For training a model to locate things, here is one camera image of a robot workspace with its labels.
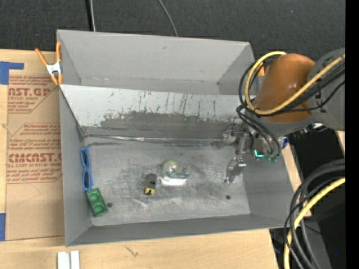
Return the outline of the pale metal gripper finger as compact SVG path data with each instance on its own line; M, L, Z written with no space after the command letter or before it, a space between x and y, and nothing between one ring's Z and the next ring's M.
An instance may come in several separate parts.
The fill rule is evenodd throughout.
M230 145L235 143L239 136L242 135L241 131L236 131L236 130L230 130L230 131L226 131L223 133L223 143L225 145Z
M235 178L243 172L247 164L242 157L234 157L227 165L225 183L233 183Z

